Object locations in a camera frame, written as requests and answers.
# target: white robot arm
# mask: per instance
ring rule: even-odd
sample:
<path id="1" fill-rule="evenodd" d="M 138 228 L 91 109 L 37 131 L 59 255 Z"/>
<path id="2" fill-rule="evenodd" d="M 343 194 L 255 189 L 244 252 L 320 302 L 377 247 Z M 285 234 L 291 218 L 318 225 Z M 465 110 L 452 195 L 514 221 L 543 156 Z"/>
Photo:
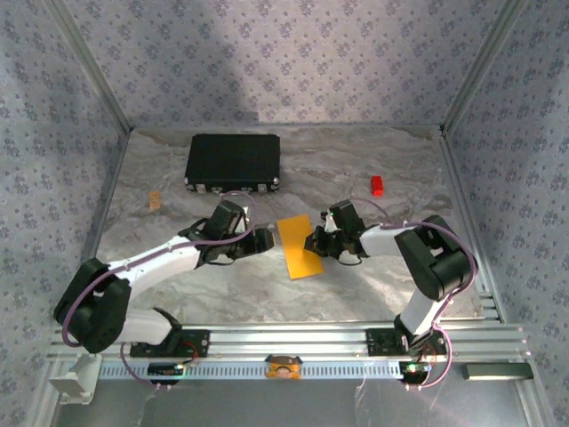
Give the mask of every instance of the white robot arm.
<path id="1" fill-rule="evenodd" d="M 417 348 L 431 335 L 433 324 L 453 295 L 468 286 L 477 271 L 476 260 L 438 215 L 402 229 L 383 224 L 366 228 L 349 200 L 322 212 L 305 249 L 338 260 L 347 251 L 361 258 L 403 255 L 417 285 L 411 300 L 395 318 L 395 329 L 407 349 Z"/>
<path id="2" fill-rule="evenodd" d="M 91 353 L 115 342 L 141 342 L 164 351 L 177 346 L 183 332 L 175 318 L 160 309 L 129 309 L 130 301 L 163 280 L 214 262 L 222 254 L 236 260 L 274 246 L 270 230 L 245 230 L 246 221 L 244 208 L 224 200 L 211 218 L 143 254 L 109 264 L 96 258 L 84 262 L 53 313 L 63 326 L 64 342 L 81 345 Z"/>

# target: black box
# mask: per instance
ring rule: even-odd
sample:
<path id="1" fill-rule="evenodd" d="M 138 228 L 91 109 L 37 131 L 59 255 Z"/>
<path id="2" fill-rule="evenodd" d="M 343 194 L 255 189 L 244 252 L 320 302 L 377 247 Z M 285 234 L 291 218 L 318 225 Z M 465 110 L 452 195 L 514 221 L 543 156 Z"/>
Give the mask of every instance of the black box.
<path id="1" fill-rule="evenodd" d="M 276 135 L 199 134 L 186 166 L 190 191 L 275 191 L 280 184 L 280 138 Z"/>

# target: yellow paper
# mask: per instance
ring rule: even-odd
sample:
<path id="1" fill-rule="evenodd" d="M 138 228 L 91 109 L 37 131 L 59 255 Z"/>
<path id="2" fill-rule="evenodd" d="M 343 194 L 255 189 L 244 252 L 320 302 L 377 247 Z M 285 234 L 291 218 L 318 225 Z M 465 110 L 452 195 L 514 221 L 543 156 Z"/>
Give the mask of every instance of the yellow paper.
<path id="1" fill-rule="evenodd" d="M 312 233 L 309 216 L 300 215 L 287 218 L 278 221 L 277 225 L 291 278 L 306 278 L 324 273 L 320 257 L 304 250 L 306 237 Z"/>

